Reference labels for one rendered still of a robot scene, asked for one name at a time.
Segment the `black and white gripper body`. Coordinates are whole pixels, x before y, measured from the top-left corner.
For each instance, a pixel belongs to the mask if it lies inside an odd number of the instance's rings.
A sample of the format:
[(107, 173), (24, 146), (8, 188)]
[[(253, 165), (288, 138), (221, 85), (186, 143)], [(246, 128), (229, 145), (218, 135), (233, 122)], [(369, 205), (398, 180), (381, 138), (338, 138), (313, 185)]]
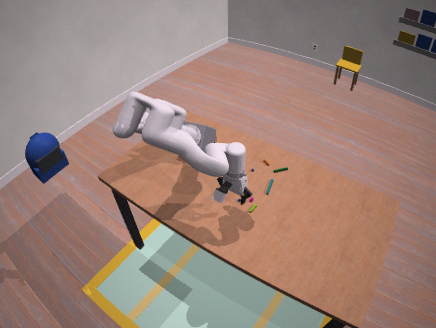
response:
[(243, 195), (244, 188), (245, 187), (248, 188), (247, 176), (242, 176), (241, 178), (233, 179), (225, 174), (223, 176), (222, 184), (224, 184), (226, 181), (232, 184), (232, 186), (228, 190), (240, 196)]

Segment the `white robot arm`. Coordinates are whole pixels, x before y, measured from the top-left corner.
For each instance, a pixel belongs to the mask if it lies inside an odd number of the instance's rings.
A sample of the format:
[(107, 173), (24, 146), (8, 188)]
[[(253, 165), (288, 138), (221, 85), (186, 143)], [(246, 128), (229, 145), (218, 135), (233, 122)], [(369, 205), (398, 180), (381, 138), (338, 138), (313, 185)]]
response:
[[(145, 107), (149, 109), (146, 110)], [(198, 140), (201, 140), (199, 129), (194, 125), (183, 125), (186, 116), (186, 111), (179, 106), (131, 92), (113, 125), (113, 133), (124, 139), (134, 133), (142, 134), (145, 143), (177, 154), (197, 171), (213, 177), (226, 174), (230, 178), (238, 179), (247, 176), (246, 149), (243, 144), (210, 143), (205, 147), (204, 153), (198, 146)], [(191, 128), (187, 128), (188, 126)]]

